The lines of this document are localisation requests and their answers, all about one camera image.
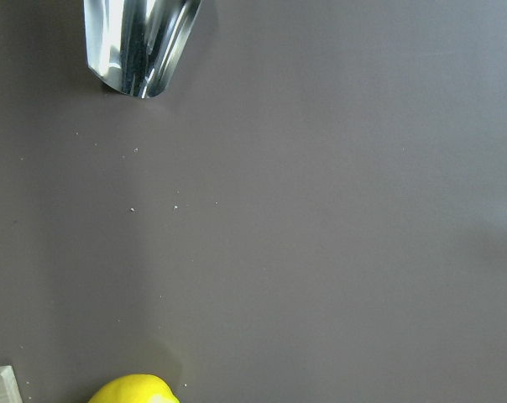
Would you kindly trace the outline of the metal scoop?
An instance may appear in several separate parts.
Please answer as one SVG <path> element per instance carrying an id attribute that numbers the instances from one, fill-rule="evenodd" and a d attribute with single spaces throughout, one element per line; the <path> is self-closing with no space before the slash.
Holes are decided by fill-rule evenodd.
<path id="1" fill-rule="evenodd" d="M 86 63 L 113 90 L 141 99 L 164 92 L 200 1 L 83 2 Z"/>

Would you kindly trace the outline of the whole yellow lemon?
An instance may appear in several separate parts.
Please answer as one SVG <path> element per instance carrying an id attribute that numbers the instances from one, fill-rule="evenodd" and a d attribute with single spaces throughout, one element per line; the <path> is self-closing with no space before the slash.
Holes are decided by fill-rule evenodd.
<path id="1" fill-rule="evenodd" d="M 179 403 L 168 384 L 153 374 L 129 374 L 106 383 L 89 403 Z"/>

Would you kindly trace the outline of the wooden cutting board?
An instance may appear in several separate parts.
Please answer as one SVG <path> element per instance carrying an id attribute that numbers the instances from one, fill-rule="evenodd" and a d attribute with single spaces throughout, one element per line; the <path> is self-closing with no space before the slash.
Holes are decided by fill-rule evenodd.
<path id="1" fill-rule="evenodd" d="M 18 382 L 11 365 L 0 366 L 0 403 L 22 403 Z"/>

